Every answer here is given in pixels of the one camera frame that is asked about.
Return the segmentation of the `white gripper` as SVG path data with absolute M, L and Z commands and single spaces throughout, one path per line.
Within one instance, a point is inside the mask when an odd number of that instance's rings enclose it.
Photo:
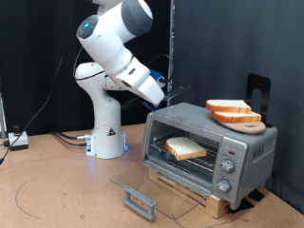
M 150 75 L 150 70 L 137 58 L 117 62 L 110 68 L 110 78 L 118 85 L 158 105 L 164 98 L 162 89 Z

